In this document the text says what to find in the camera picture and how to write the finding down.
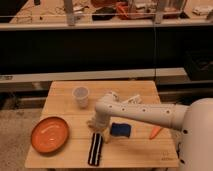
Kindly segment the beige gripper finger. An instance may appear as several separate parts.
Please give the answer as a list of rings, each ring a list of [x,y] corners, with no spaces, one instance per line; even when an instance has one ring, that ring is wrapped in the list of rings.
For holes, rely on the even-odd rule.
[[[111,137],[110,131],[109,130],[105,130],[104,133],[103,133],[104,142],[105,143],[109,143],[110,137]]]
[[[87,126],[90,130],[94,131],[94,123],[91,120],[88,120],[87,122]]]

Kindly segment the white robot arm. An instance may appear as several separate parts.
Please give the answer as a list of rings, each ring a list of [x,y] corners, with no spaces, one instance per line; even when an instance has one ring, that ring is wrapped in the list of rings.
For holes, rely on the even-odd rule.
[[[131,104],[120,102],[111,91],[96,101],[88,127],[103,132],[112,117],[180,131],[179,171],[213,171],[213,98],[199,99],[191,105]]]

